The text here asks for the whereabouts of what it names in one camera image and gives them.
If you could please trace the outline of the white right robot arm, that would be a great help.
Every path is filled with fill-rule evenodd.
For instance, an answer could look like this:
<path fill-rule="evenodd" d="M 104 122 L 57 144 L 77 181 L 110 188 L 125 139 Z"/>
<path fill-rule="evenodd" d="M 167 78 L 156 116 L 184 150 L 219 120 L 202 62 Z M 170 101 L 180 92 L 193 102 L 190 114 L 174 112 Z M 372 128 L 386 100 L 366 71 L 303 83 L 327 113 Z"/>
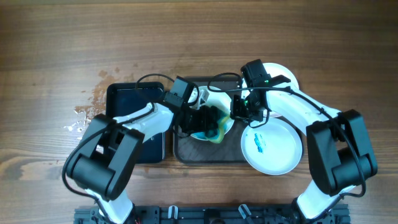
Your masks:
<path fill-rule="evenodd" d="M 364 119 L 355 110 L 327 107 L 300 91 L 283 76 L 244 77 L 235 96 L 235 118 L 256 121 L 244 130 L 241 149 L 258 171 L 286 174 L 308 156 L 312 177 L 296 197 L 286 220 L 315 223 L 324 219 L 355 187 L 366 188 L 377 162 Z"/>

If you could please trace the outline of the white plate blue stain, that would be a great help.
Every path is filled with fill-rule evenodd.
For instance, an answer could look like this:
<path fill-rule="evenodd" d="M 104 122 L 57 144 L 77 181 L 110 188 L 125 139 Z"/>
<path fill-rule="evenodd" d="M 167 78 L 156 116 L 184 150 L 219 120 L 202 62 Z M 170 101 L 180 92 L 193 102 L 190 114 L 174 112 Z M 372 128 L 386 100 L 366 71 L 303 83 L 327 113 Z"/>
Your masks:
<path fill-rule="evenodd" d="M 210 140 L 213 143 L 220 143 L 223 140 L 225 134 L 232 128 L 234 120 L 230 118 L 230 104 L 231 98 L 226 93 L 210 91 L 207 86 L 199 86 L 198 90 L 194 89 L 189 98 L 189 103 L 193 103 L 196 98 L 199 100 L 192 108 L 198 110 L 200 106 L 215 106 L 223 112 L 219 121 L 221 122 L 221 127 L 216 132 L 216 136 L 207 139 L 204 132 L 193 133 L 191 137 L 201 140 Z"/>

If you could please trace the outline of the green yellow sponge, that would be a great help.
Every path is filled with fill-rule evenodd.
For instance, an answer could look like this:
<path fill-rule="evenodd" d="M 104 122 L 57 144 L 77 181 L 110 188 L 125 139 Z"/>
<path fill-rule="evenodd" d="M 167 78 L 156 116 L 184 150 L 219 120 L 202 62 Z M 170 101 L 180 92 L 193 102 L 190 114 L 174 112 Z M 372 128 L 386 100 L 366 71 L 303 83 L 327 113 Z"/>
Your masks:
<path fill-rule="evenodd" d="M 219 144 L 226 134 L 229 114 L 216 106 L 204 106 L 203 109 L 205 112 L 205 139 Z"/>

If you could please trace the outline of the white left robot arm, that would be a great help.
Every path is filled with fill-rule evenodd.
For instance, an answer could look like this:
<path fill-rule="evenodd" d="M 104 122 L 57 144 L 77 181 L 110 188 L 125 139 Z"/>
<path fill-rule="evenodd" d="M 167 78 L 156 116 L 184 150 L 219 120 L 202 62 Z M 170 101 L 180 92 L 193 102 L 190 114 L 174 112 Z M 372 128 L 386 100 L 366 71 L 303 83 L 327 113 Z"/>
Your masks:
<path fill-rule="evenodd" d="M 62 180 L 73 179 L 79 195 L 94 199 L 107 222 L 124 223 L 133 209 L 125 188 L 143 143 L 176 125 L 187 134 L 214 131 L 219 115 L 215 106 L 160 103 L 118 118 L 99 114 L 65 161 Z"/>

